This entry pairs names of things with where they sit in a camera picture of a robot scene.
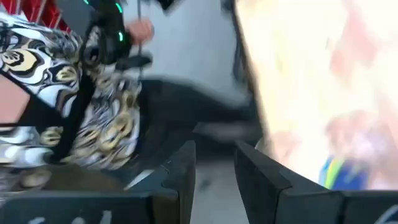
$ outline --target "fabric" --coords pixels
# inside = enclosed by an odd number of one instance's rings
[[[0,14],[3,166],[42,166],[46,153],[71,148],[65,162],[95,169],[120,168],[132,156],[141,84],[103,66],[83,76],[80,44],[78,36]]]

